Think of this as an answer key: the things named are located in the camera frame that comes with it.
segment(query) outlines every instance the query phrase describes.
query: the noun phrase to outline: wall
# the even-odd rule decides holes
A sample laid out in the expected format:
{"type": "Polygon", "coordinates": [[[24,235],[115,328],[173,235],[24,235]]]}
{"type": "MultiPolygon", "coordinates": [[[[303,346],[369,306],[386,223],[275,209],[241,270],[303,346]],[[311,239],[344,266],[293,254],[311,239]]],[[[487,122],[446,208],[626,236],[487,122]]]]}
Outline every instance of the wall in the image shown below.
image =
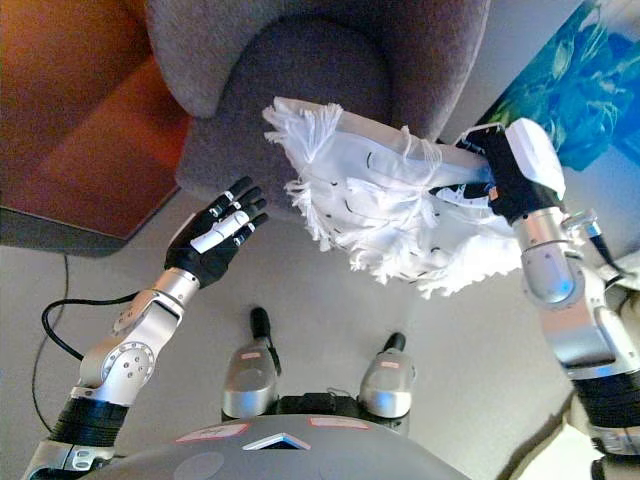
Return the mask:
{"type": "MultiPolygon", "coordinates": [[[[493,0],[478,58],[441,139],[452,143],[473,126],[580,3],[493,0]]],[[[615,257],[639,249],[640,165],[612,147],[583,172],[564,172],[568,210],[595,208],[615,257]]],[[[585,251],[602,263],[590,248],[585,251]]]]}

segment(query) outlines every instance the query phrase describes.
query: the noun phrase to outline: robot leg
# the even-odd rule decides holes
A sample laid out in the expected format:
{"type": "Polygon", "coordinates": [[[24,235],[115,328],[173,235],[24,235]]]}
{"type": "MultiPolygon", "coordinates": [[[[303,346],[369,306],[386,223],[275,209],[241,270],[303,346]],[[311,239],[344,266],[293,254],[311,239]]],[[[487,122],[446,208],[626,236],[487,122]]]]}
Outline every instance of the robot leg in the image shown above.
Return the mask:
{"type": "MultiPolygon", "coordinates": [[[[371,415],[382,419],[408,419],[416,370],[412,358],[403,352],[405,343],[402,333],[391,335],[362,379],[358,401],[371,415]]],[[[402,423],[406,424],[404,428],[395,429],[407,433],[408,423],[402,423]]]]}
{"type": "Polygon", "coordinates": [[[222,420],[269,413],[278,399],[280,360],[271,341],[271,326],[263,308],[251,311],[253,341],[233,354],[222,397],[222,420]]]}

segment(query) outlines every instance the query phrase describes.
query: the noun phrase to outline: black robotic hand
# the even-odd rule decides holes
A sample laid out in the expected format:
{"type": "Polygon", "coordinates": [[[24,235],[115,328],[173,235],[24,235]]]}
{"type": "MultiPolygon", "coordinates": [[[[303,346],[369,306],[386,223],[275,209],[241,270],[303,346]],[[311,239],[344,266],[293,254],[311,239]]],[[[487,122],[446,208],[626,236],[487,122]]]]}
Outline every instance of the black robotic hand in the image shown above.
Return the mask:
{"type": "Polygon", "coordinates": [[[241,178],[194,214],[171,241],[164,268],[192,273],[200,288],[220,280],[239,247],[269,218],[260,213],[267,202],[259,187],[249,188],[252,183],[249,177],[241,178]]]}

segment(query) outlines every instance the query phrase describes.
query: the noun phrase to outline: blue painting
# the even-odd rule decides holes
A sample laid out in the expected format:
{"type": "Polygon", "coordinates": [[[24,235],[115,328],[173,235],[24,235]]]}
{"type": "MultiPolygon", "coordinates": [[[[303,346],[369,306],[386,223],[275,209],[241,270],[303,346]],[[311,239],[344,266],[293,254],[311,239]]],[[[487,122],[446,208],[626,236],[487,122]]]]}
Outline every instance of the blue painting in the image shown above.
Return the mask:
{"type": "Polygon", "coordinates": [[[531,118],[578,171],[611,145],[640,164],[639,4],[580,4],[479,123],[531,118]]]}

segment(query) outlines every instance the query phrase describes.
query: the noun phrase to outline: black cable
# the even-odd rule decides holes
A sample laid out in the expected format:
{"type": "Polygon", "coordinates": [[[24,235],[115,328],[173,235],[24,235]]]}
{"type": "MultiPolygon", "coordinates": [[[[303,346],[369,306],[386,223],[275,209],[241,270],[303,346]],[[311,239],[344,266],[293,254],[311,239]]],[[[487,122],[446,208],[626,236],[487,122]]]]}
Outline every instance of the black cable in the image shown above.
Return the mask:
{"type": "Polygon", "coordinates": [[[616,272],[618,272],[620,274],[620,276],[628,276],[628,275],[630,275],[629,272],[626,272],[623,268],[621,268],[615,262],[615,260],[613,259],[613,255],[611,255],[611,252],[609,251],[609,247],[607,246],[606,242],[604,241],[604,237],[602,235],[595,235],[593,237],[589,237],[589,240],[591,240],[591,243],[596,248],[596,250],[598,250],[598,253],[604,259],[604,261],[607,262],[607,265],[609,265],[616,272]]]}
{"type": "Polygon", "coordinates": [[[42,312],[42,326],[44,327],[44,331],[49,335],[49,338],[56,342],[56,344],[62,348],[64,351],[74,356],[78,360],[82,361],[84,356],[79,353],[74,348],[70,347],[64,340],[62,340],[56,333],[53,331],[53,328],[49,325],[49,313],[56,307],[64,306],[64,305],[94,305],[94,306],[104,306],[104,305],[117,305],[119,303],[126,303],[133,300],[138,292],[131,293],[124,297],[115,298],[113,300],[86,300],[84,298],[65,298],[63,300],[58,300],[56,302],[50,303],[42,312]]]}
{"type": "MultiPolygon", "coordinates": [[[[69,296],[69,258],[64,254],[62,255],[62,258],[64,259],[63,298],[66,299],[69,296]]],[[[56,328],[56,325],[58,325],[58,322],[60,322],[60,319],[62,318],[63,313],[64,313],[64,306],[60,309],[60,311],[58,312],[58,316],[51,324],[52,329],[56,328]]],[[[33,407],[35,408],[36,414],[38,415],[38,418],[42,422],[42,425],[44,426],[44,428],[46,428],[49,431],[49,433],[51,433],[51,427],[49,426],[47,421],[44,419],[44,416],[40,411],[40,405],[38,404],[38,397],[36,396],[36,380],[38,377],[38,364],[40,363],[40,357],[42,356],[42,351],[44,350],[44,346],[47,343],[48,338],[49,337],[46,335],[42,337],[42,341],[40,342],[40,345],[38,346],[38,351],[36,352],[36,359],[33,362],[33,369],[31,370],[31,399],[33,400],[33,407]]]]}
{"type": "Polygon", "coordinates": [[[619,273],[618,275],[616,275],[615,277],[610,278],[609,280],[607,280],[604,284],[604,289],[609,290],[610,287],[612,287],[613,285],[615,285],[616,283],[618,283],[620,280],[622,280],[624,278],[624,275],[619,273]]]}

